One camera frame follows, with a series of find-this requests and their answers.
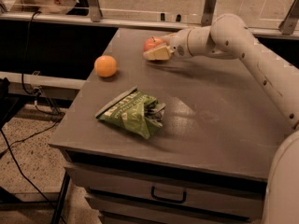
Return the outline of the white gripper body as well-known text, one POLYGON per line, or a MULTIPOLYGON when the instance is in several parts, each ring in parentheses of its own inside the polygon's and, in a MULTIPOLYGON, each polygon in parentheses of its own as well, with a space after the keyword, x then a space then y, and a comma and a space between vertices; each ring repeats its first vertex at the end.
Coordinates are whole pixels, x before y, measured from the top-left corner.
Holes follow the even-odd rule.
POLYGON ((187 59, 191 57, 188 48, 188 36, 189 30, 180 30, 169 36, 169 46, 174 55, 181 59, 187 59))

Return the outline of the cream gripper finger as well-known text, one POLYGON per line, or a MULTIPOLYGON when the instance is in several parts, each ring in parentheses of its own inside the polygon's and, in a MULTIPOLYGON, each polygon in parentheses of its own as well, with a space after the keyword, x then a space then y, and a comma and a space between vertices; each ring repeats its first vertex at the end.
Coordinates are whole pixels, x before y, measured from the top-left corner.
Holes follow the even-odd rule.
POLYGON ((166 44, 159 45, 143 53, 147 61, 167 61, 172 57, 173 50, 166 44))
POLYGON ((166 44, 170 44, 170 41, 172 38, 176 37, 177 34, 176 33, 171 33, 171 34, 168 34, 168 35, 163 35, 161 37, 161 39, 166 43, 166 44))

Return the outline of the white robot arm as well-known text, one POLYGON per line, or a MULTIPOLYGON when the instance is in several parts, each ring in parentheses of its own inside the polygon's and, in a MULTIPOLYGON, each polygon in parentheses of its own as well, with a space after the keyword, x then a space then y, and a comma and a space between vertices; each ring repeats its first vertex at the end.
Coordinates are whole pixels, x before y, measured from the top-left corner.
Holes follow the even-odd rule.
POLYGON ((238 59, 252 75, 250 82, 257 90, 248 91, 246 98, 258 101, 267 97, 290 123, 293 133, 279 145, 271 162, 263 224, 298 224, 298 69, 261 44, 234 14, 223 14, 208 27, 154 36, 144 44, 148 61, 166 61, 173 55, 181 59, 195 56, 238 59))

